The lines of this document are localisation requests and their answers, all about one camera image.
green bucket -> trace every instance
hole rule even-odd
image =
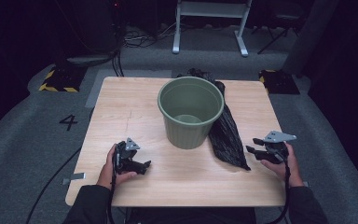
[[[168,140],[182,149],[202,145],[224,104],[220,90],[199,77],[175,78],[158,93]]]

black plastic bag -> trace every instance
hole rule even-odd
[[[215,81],[210,73],[194,68],[188,70],[187,73],[193,77],[201,77],[212,82],[222,92],[223,97],[225,96],[225,84]],[[237,124],[234,118],[232,118],[231,111],[226,103],[222,115],[213,123],[208,136],[212,143],[213,153],[219,160],[241,167],[247,171],[251,170],[246,163]]]

person's left hand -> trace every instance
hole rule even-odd
[[[100,177],[98,178],[97,185],[106,187],[108,189],[112,188],[112,176],[113,176],[113,163],[112,158],[115,154],[116,144],[107,153],[106,163],[103,166],[103,169],[100,172]],[[117,175],[116,185],[123,183],[124,181],[136,176],[136,172],[127,172],[122,175]]]

table top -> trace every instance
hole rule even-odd
[[[197,148],[181,149],[166,137],[158,92],[169,78],[107,77],[95,106],[66,203],[72,205],[84,185],[97,182],[106,155],[114,143],[130,137],[141,149],[133,158],[152,161],[145,175],[117,186],[113,206],[279,206],[284,204],[283,182],[245,152],[252,171],[220,161],[209,138]],[[261,82],[221,80],[226,104],[244,146],[262,147],[253,138],[280,131]]]

sleeve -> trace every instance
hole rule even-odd
[[[105,223],[110,190],[99,186],[83,186],[63,223]]]
[[[321,205],[307,187],[290,188],[289,217],[292,223],[328,223]]]

